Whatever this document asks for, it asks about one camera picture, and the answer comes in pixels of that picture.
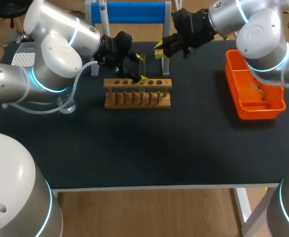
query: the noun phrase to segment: orange plastic tray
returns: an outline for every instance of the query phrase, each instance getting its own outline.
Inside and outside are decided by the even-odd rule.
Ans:
[[[226,58],[225,73],[241,119],[274,119],[285,111],[283,87],[259,83],[251,75],[244,58],[237,50],[228,51]]]

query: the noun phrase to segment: black tabletop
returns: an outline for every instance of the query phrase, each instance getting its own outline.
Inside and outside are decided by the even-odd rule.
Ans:
[[[146,75],[159,78],[154,45],[133,49],[146,54]],[[214,41],[187,60],[175,55],[170,110],[105,110],[103,79],[115,74],[91,77],[87,69],[73,114],[0,106],[0,133],[30,151],[53,189],[278,183],[289,169],[289,91],[287,110],[274,121],[240,121],[224,73],[233,48],[234,41]],[[2,62],[16,49],[10,45]]]

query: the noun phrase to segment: wooden floor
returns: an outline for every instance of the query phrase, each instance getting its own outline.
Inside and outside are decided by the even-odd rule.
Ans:
[[[83,0],[51,2],[63,9],[84,10]],[[212,0],[183,0],[183,7],[196,11],[210,3]],[[284,24],[288,21],[289,15],[284,15]],[[134,41],[158,41],[162,34],[162,26],[157,25],[111,25],[110,29],[112,35],[125,30]],[[11,31],[9,21],[0,20],[0,42]],[[247,191],[254,209],[264,189]],[[240,236],[228,189],[64,193],[59,202],[64,215],[63,237]],[[257,236],[266,236],[266,232]]]

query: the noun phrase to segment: blue bar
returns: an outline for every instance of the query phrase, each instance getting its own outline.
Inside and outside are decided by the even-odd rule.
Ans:
[[[101,23],[99,4],[91,3],[93,24]],[[164,2],[108,2],[110,24],[164,24]]]

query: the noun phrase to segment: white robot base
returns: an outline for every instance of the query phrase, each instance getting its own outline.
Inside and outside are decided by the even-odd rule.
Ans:
[[[63,217],[31,154],[0,134],[0,237],[60,237]]]

